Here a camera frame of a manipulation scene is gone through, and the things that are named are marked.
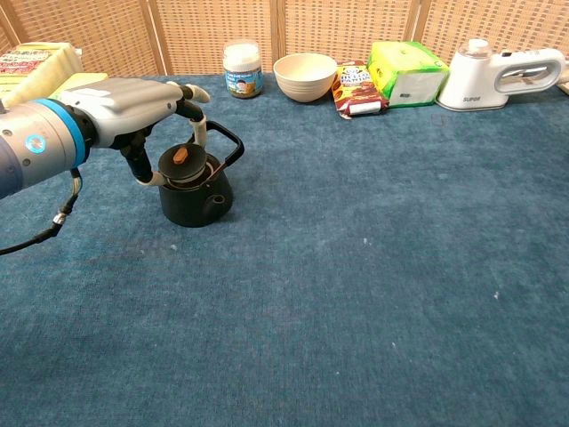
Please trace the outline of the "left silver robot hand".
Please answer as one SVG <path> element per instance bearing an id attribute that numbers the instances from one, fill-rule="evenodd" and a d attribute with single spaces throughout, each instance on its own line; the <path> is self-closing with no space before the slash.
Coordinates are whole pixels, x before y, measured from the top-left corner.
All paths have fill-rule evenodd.
<path id="1" fill-rule="evenodd" d="M 97 131 L 93 146 L 120 151 L 141 185 L 165 184 L 161 173 L 152 170 L 145 150 L 153 126 L 165 118 L 173 114 L 187 118 L 195 142 L 206 145 L 206 118 L 195 103 L 208 102 L 210 95 L 197 85 L 113 77 L 67 89 L 60 100 L 92 120 Z"/>

